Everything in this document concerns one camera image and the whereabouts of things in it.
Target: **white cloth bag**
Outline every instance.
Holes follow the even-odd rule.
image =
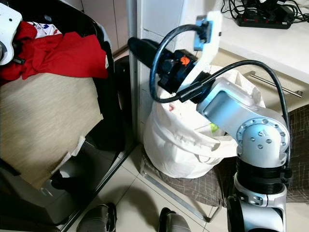
[[[210,73],[221,69],[211,66]],[[265,107],[260,91],[238,71],[231,70],[218,78],[226,78],[250,94]],[[171,95],[158,90],[161,98]],[[152,164],[173,178],[198,178],[205,175],[223,158],[237,154],[237,143],[196,111],[191,101],[166,104],[153,103],[144,131],[144,147]]]

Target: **cabinet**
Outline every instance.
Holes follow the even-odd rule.
[[[112,42],[112,52],[127,43],[126,0],[82,0],[86,15],[100,23]]]
[[[219,49],[219,52],[217,53],[217,56],[215,57],[215,59],[212,61],[212,64],[225,67],[231,63],[238,62],[241,60],[246,60],[246,58],[238,56],[226,50]],[[257,76],[260,76],[263,79],[273,82],[270,76],[266,73],[264,69],[257,67],[257,66],[253,66],[253,65],[237,67],[236,69],[240,71],[241,74],[243,74],[248,80],[250,80],[261,91],[262,97],[264,99],[264,102],[267,108],[273,109],[279,113],[281,112],[281,105],[280,105],[280,100],[279,100],[276,87],[273,87],[260,80],[257,80],[251,77],[249,74],[249,72],[254,71],[256,72]],[[309,94],[308,94],[309,84],[304,83],[300,80],[297,80],[279,71],[276,71],[276,70],[274,71],[277,77],[279,78],[282,87],[285,87],[292,91],[299,90],[303,92],[302,98],[299,98],[290,93],[284,92],[286,103],[288,106],[288,111],[292,111],[303,105],[309,104]]]

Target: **cabinet handle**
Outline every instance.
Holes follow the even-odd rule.
[[[263,82],[265,82],[265,83],[267,83],[267,84],[270,84],[271,86],[276,86],[276,85],[275,85],[274,83],[272,83],[271,81],[268,81],[268,80],[266,80],[266,79],[264,79],[264,78],[262,78],[262,77],[260,77],[260,76],[255,75],[255,71],[251,71],[251,72],[249,72],[248,74],[249,74],[249,76],[251,76],[251,77],[253,77],[253,78],[255,78],[255,79],[258,79],[258,80],[260,80],[260,81],[263,81]],[[300,90],[292,91],[292,90],[289,90],[289,89],[287,89],[287,88],[285,88],[285,87],[282,87],[282,90],[285,91],[285,92],[288,92],[288,93],[290,93],[290,94],[293,94],[294,96],[297,96],[297,97],[299,97],[299,98],[302,98],[302,97],[303,97],[303,92],[300,91]]]

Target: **red cloth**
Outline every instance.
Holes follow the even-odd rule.
[[[23,44],[18,56],[26,62],[23,65],[10,62],[2,66],[1,78],[16,80],[22,75],[27,79],[44,72],[72,77],[108,77],[106,53],[95,35],[82,38],[76,32],[69,32],[64,36],[58,34],[34,39],[35,36],[35,27],[21,22],[15,39]]]

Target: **countertop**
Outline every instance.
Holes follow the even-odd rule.
[[[309,23],[287,30],[239,27],[224,17],[220,47],[264,62],[271,68],[309,84]]]

